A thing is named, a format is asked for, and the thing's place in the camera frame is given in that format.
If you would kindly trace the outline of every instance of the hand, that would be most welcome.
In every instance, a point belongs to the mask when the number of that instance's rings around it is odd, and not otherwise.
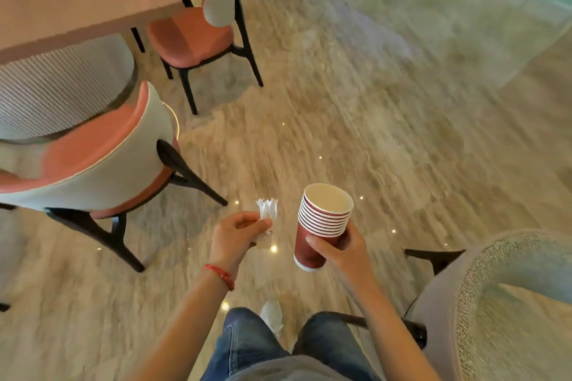
[[[260,213],[241,211],[221,220],[215,227],[209,262],[228,272],[233,280],[239,273],[244,255],[254,240],[272,226],[272,220],[260,220]]]
[[[314,235],[308,235],[306,241],[316,252],[332,262],[346,290],[356,301],[364,291],[371,287],[377,288],[374,270],[367,255],[366,241],[352,220],[348,222],[338,248]]]

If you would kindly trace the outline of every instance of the table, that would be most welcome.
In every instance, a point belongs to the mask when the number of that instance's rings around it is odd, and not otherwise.
[[[0,0],[0,6],[0,139],[9,140],[49,135],[105,110],[134,69],[129,49],[113,34],[184,8],[181,0]],[[110,65],[118,67],[113,80]],[[91,81],[74,81],[86,72]],[[64,80],[50,87],[56,78]],[[6,117],[14,122],[10,129]]]

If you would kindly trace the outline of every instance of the gray shirt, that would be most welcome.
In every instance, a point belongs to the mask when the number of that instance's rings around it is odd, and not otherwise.
[[[293,355],[257,363],[227,381],[349,381],[307,355]]]

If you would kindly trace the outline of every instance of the left hand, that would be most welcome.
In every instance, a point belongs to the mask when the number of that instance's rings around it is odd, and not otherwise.
[[[254,240],[272,226],[272,219],[260,219],[259,212],[241,211],[221,220],[215,227],[209,264],[228,272],[236,280],[239,265]]]

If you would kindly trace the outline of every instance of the red string bracelet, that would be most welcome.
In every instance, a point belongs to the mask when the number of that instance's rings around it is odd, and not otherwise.
[[[203,269],[211,269],[212,271],[217,273],[217,275],[220,276],[220,278],[224,280],[224,283],[226,283],[226,286],[228,286],[228,290],[234,291],[234,281],[231,279],[231,275],[228,274],[225,270],[223,270],[222,268],[218,268],[214,265],[210,265],[210,264],[206,264],[203,267]]]

